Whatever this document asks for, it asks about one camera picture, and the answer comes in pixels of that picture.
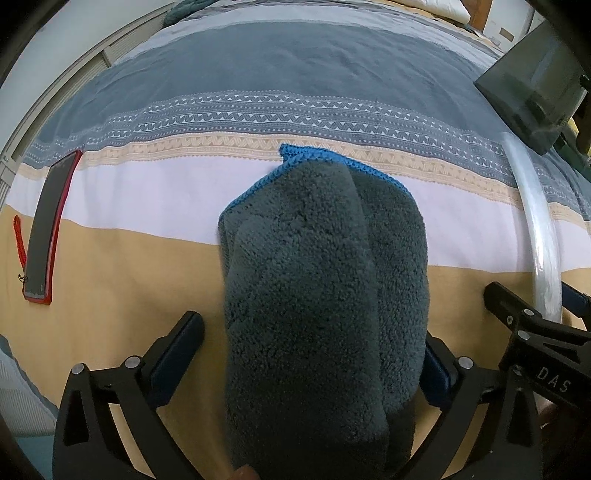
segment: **pillow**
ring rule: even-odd
[[[450,18],[461,24],[470,21],[470,14],[461,0],[396,0],[399,4],[419,8],[439,17]]]

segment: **black metal bracket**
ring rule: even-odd
[[[542,457],[538,414],[529,379],[519,368],[507,372],[481,368],[468,357],[455,359],[445,344],[428,335],[428,349],[441,373],[456,374],[447,394],[432,395],[441,415],[421,446],[395,480],[440,480],[456,455],[476,408],[489,404],[477,441],[454,480],[539,480]],[[430,365],[421,385],[436,373]]]
[[[545,320],[497,282],[485,288],[484,301],[512,332],[500,369],[520,365],[535,392],[558,405],[591,411],[591,332]]]
[[[166,405],[203,343],[201,315],[187,312],[142,357],[90,371],[78,364],[68,377],[54,441],[54,480],[149,480],[129,460],[109,404],[119,404],[157,480],[203,480],[176,445],[156,408]]]

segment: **phone screen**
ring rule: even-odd
[[[61,212],[82,152],[74,151],[53,164],[41,190],[27,248],[23,295],[37,303],[51,302],[51,276]]]

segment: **white door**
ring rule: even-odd
[[[534,8],[525,0],[493,0],[484,35],[508,51],[529,30]]]

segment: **bedspread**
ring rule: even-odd
[[[508,334],[486,312],[484,286],[500,281],[531,300],[533,270],[499,143],[507,127],[473,85],[498,55],[452,25],[364,1],[222,0],[166,28],[86,84],[25,153],[0,214],[0,333],[58,404],[75,363],[118,365],[186,310],[200,312],[206,340],[160,415],[202,475],[224,480],[217,219],[289,143],[404,184],[426,225],[430,331],[493,368]],[[63,212],[54,300],[29,304],[12,218],[22,217],[26,245],[49,166],[75,148],[84,154]],[[591,184],[553,150],[532,158],[563,279],[591,293]],[[437,416],[423,403],[419,412],[417,441]]]

